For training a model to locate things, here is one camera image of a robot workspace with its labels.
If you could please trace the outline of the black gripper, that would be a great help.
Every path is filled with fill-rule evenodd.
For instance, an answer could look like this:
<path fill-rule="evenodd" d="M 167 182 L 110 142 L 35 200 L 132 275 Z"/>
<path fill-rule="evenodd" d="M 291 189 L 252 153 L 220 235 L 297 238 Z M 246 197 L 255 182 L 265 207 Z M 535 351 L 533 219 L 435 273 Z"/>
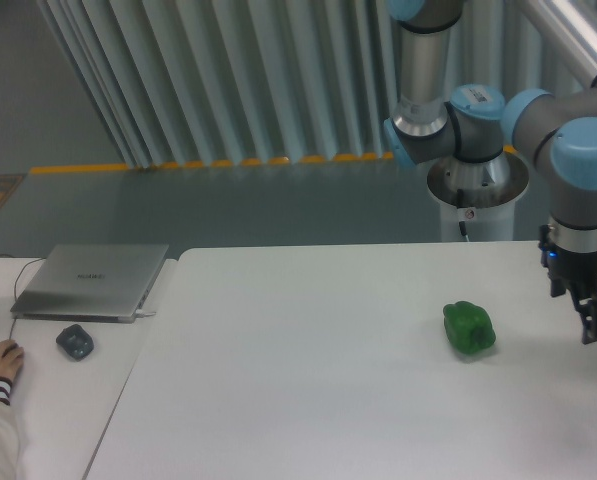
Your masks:
<path fill-rule="evenodd" d="M 582 343 L 597 342 L 597 250 L 570 251 L 555 242 L 555 229 L 539 228 L 541 265 L 548 270 L 552 298 L 570 292 L 582 323 Z"/>

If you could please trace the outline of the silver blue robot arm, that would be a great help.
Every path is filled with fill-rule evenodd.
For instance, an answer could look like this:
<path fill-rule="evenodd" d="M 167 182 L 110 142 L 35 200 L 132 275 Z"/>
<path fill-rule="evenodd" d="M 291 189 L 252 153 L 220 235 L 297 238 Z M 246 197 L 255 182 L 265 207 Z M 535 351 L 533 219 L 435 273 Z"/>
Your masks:
<path fill-rule="evenodd" d="M 400 99 L 384 129 L 403 165 L 432 163 L 428 188 L 465 225 L 476 211 L 517 200 L 530 170 L 550 189 L 539 230 L 551 295 L 569 295 L 584 343 L 597 341 L 597 11 L 580 1 L 523 1 L 521 12 L 551 43 L 578 93 L 542 89 L 505 99 L 467 84 L 442 96 L 449 33 L 459 1 L 392 1 L 402 39 Z"/>

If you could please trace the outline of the person's hand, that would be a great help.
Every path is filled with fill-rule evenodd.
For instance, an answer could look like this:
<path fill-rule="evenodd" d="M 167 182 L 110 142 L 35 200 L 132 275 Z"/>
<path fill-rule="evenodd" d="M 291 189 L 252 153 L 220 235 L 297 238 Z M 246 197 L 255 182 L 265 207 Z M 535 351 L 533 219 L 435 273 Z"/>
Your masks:
<path fill-rule="evenodd" d="M 14 340 L 0 341 L 0 380 L 14 383 L 24 364 L 24 349 Z"/>

